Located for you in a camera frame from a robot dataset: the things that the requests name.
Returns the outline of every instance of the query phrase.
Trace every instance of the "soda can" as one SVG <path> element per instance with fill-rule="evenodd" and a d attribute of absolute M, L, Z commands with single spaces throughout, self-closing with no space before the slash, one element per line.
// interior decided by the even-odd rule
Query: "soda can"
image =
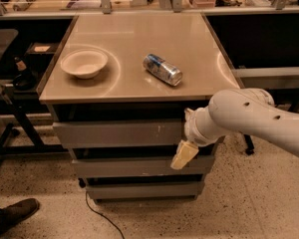
<path fill-rule="evenodd" d="M 143 66 L 154 76 L 172 86 L 177 86 L 181 81 L 182 72 L 157 55 L 148 54 L 143 61 Z"/>

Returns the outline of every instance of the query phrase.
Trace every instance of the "floor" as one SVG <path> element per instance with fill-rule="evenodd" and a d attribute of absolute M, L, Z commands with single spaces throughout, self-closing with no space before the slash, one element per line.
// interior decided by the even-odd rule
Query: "floor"
<path fill-rule="evenodd" d="M 37 126 L 46 143 L 57 140 Z M 28 144 L 21 133 L 12 144 Z M 244 153 L 242 135 L 229 135 L 203 192 L 193 199 L 100 202 L 87 199 L 127 239 L 299 239 L 299 159 L 253 138 L 255 154 Z M 0 157 L 0 206 L 35 197 L 40 210 L 2 238 L 123 238 L 108 220 L 89 209 L 86 193 L 67 153 Z"/>

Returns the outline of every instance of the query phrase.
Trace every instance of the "person's foot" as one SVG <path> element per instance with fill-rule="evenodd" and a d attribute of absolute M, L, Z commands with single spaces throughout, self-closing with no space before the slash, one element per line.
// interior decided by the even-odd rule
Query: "person's foot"
<path fill-rule="evenodd" d="M 29 198 L 0 209 L 0 235 L 29 218 L 39 206 L 38 200 Z"/>

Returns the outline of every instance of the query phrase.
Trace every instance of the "drawer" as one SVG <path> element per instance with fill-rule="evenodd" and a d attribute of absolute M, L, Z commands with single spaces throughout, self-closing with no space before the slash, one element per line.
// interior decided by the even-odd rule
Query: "drawer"
<path fill-rule="evenodd" d="M 181 170 L 170 168 L 171 157 L 109 158 L 72 161 L 78 177 L 163 176 L 183 174 L 206 175 L 214 163 L 214 156 L 199 156 Z"/>
<path fill-rule="evenodd" d="M 54 122 L 53 128 L 65 148 L 178 144 L 183 131 L 181 119 Z"/>
<path fill-rule="evenodd" d="M 122 184 L 87 186 L 90 198 L 100 199 L 122 199 L 142 197 L 176 197 L 176 196 L 197 196 L 201 193 L 203 182 L 184 183 L 147 183 L 147 184 Z"/>

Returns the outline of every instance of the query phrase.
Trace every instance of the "white robotic arm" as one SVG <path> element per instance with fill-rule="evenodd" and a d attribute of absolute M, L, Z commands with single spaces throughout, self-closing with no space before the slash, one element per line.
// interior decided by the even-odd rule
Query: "white robotic arm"
<path fill-rule="evenodd" d="M 260 89 L 234 89 L 216 93 L 208 107 L 185 110 L 185 136 L 171 167 L 182 169 L 199 146 L 215 143 L 231 131 L 254 135 L 299 157 L 299 114 L 273 107 L 269 93 Z"/>

